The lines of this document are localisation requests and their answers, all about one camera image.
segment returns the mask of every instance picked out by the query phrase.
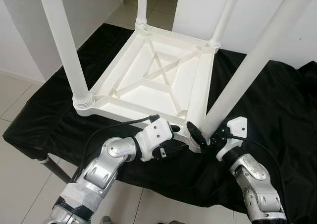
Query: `chair leg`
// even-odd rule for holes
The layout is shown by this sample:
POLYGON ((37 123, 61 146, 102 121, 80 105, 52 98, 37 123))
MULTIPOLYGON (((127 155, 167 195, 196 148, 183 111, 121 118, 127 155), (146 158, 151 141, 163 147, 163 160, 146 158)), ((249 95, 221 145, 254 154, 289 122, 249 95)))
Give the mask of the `chair leg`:
POLYGON ((65 171, 63 171, 62 168, 59 167, 58 164, 56 164, 49 156, 40 162, 65 183, 68 183, 71 180, 71 177, 69 177, 68 174, 66 174, 65 171))

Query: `wall baseboard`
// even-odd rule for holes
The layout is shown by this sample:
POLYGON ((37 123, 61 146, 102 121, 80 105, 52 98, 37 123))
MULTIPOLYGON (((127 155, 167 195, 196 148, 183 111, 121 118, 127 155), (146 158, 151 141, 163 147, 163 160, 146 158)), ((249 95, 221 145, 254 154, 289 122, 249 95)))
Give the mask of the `wall baseboard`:
POLYGON ((43 81, 43 80, 32 79, 32 78, 29 78, 29 77, 22 76, 20 74, 11 73, 11 72, 3 70, 3 69, 0 69, 0 74, 8 76, 8 77, 11 77, 11 78, 14 78, 14 79, 30 82, 30 83, 36 84, 36 85, 43 85, 45 83, 45 81, 43 81))

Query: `black fabric cover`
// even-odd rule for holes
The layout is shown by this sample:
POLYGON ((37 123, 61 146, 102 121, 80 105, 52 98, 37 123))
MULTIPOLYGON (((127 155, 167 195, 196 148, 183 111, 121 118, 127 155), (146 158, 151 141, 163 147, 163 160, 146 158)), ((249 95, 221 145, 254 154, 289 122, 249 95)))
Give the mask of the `black fabric cover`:
MULTIPOLYGON (((104 24, 80 48, 78 54, 88 87, 91 88, 133 31, 104 24)), ((208 110, 213 105, 244 54, 219 50, 214 59, 208 110)), ((248 118, 248 138, 269 148, 282 169, 288 215, 295 223, 317 223, 317 64, 299 70, 270 61, 231 116, 248 118)), ((118 122, 92 115, 79 116, 72 106, 72 94, 63 68, 54 74, 28 101, 4 133, 5 140, 32 159, 55 154, 75 165, 83 147, 97 129, 118 122)), ((133 126, 110 129, 93 139, 93 151, 110 137, 127 137, 139 129, 133 126)), ((170 146, 181 146, 171 141, 170 146)), ((271 174, 281 196, 273 160, 261 148, 245 143, 250 152, 271 174)), ((209 207, 221 204, 246 212, 242 192, 223 163, 214 156, 195 154, 187 149, 160 161, 126 163, 118 179, 152 189, 185 203, 209 207)))

